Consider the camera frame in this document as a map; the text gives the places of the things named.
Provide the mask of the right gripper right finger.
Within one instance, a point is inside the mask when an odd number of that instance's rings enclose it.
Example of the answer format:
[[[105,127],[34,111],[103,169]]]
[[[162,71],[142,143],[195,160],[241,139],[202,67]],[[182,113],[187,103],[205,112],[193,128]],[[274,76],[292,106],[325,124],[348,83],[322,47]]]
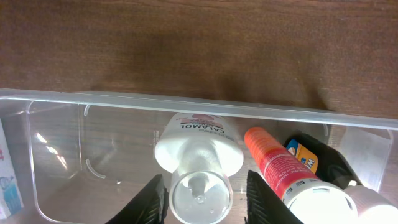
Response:
[[[264,179],[248,170],[245,224],[303,224],[280,200]]]

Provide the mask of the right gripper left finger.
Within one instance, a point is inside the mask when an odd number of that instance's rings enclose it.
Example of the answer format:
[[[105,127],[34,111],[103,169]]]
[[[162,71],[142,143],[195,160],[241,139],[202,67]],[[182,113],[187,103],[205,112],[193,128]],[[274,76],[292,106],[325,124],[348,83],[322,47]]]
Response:
[[[164,224],[168,207],[169,193],[157,174],[106,224]]]

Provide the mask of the orange tube white cap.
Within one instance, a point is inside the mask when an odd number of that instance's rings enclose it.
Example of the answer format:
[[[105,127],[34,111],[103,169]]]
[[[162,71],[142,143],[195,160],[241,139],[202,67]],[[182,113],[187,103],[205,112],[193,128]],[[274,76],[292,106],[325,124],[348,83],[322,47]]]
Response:
[[[356,223],[348,194],[319,179],[264,128],[246,131],[244,142],[268,186],[302,223]]]

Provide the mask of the white lotion bottle clear cap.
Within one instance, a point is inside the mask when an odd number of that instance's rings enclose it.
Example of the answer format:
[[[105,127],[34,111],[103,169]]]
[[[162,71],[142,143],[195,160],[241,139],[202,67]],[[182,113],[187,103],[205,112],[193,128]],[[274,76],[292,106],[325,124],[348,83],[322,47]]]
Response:
[[[219,223],[233,204],[229,177],[244,156],[236,130],[220,116],[177,113],[154,149],[158,164],[172,174],[169,203],[182,223]]]

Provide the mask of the dark bottle white cap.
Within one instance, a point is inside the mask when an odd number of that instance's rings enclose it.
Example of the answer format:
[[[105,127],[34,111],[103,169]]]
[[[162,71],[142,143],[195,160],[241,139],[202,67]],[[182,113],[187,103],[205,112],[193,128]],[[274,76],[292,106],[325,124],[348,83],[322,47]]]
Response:
[[[365,187],[340,152],[302,132],[289,137],[284,146],[322,181],[342,188],[353,199],[359,223],[397,223],[397,207]]]

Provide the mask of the white green medicine box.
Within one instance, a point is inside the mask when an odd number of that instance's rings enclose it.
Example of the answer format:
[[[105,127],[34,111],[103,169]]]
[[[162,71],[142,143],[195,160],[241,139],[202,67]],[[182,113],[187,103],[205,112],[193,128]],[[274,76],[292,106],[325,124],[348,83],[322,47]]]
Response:
[[[17,184],[11,155],[7,146],[6,136],[1,123],[1,219],[7,219],[24,208],[21,193]]]

